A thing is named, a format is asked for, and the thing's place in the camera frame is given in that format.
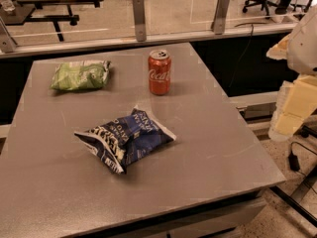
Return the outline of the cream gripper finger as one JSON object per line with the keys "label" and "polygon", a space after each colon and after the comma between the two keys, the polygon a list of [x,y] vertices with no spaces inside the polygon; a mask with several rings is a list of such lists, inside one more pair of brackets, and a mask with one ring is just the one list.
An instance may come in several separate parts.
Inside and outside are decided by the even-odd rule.
{"label": "cream gripper finger", "polygon": [[277,44],[269,48],[266,56],[273,60],[286,60],[289,35],[283,37]]}
{"label": "cream gripper finger", "polygon": [[317,109],[317,77],[300,74],[293,82],[285,81],[275,106],[268,136],[277,142],[286,141]]}

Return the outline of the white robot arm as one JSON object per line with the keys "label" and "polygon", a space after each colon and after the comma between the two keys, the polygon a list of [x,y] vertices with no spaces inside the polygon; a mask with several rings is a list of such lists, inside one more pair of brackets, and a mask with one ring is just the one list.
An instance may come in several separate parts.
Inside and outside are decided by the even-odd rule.
{"label": "white robot arm", "polygon": [[270,120],[269,137],[286,141],[317,109],[317,6],[313,6],[292,32],[271,47],[266,56],[286,60],[298,73],[292,82],[284,81],[277,93]]}

